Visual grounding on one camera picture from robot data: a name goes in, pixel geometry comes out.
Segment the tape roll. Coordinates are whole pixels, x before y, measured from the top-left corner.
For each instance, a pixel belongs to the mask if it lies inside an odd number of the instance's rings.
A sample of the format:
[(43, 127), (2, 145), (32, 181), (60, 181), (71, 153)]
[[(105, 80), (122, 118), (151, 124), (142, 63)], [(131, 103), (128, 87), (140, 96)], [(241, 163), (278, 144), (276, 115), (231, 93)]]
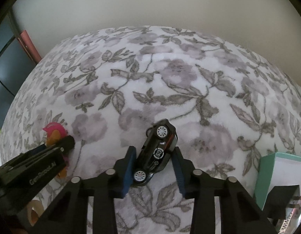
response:
[(31, 200), (26, 206), (27, 218), (31, 226), (34, 226), (44, 213), (44, 207), (39, 200)]

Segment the teal shallow cardboard tray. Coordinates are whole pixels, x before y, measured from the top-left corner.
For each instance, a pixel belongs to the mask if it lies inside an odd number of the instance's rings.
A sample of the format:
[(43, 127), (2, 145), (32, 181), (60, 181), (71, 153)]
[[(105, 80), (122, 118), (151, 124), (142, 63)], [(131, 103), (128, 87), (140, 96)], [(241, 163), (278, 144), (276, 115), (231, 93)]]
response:
[(274, 186), (298, 185), (301, 195), (301, 156), (273, 153), (260, 160), (254, 198), (259, 208), (265, 206), (268, 193)]

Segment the floral grey white blanket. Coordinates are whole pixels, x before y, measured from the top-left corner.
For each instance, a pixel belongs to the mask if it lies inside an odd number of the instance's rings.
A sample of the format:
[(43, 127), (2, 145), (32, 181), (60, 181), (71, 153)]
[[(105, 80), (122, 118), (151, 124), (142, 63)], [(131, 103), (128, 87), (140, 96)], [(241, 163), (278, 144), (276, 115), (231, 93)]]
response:
[[(146, 130), (176, 128), (185, 197), (172, 160), (121, 197), (129, 146)], [(301, 156), (301, 87), (239, 45), (172, 27), (119, 27), (56, 45), (28, 75), (0, 135), (2, 165), (46, 143), (60, 123), (75, 146), (67, 177), (54, 177), (26, 206), (0, 213), (0, 233), (278, 233), (254, 198), (260, 160)]]

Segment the brown pink toy dog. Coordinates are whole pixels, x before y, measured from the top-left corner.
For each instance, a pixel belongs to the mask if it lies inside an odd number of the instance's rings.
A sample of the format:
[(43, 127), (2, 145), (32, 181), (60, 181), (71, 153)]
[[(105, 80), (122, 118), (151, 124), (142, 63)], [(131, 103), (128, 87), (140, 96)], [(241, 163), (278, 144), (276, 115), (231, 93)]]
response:
[[(65, 128), (60, 123), (56, 122), (47, 124), (43, 128), (43, 131), (45, 131), (47, 135), (45, 143), (46, 146), (51, 146), (67, 136), (67, 131), (65, 130)], [(57, 178), (59, 179), (64, 179), (67, 177), (67, 168), (69, 166), (69, 159), (67, 155), (64, 155), (64, 160), (66, 166), (58, 173)]]

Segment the black toy car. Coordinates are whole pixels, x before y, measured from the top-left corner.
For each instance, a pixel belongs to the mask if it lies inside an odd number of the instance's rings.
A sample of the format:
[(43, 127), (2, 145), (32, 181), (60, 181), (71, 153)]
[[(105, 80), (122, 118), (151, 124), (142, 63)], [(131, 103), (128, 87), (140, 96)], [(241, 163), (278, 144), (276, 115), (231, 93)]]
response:
[(133, 164), (133, 187), (145, 186), (154, 174), (162, 171), (176, 147), (176, 128), (162, 119), (146, 130), (147, 139)]

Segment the black usb charger cube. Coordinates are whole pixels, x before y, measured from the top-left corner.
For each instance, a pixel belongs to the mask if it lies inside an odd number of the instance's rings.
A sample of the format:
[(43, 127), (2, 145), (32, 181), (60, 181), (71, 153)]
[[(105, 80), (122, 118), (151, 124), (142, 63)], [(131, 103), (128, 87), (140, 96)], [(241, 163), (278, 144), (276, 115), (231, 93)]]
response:
[(286, 220), (294, 209), (300, 208), (299, 185), (274, 186), (268, 193), (263, 212), (270, 219)]

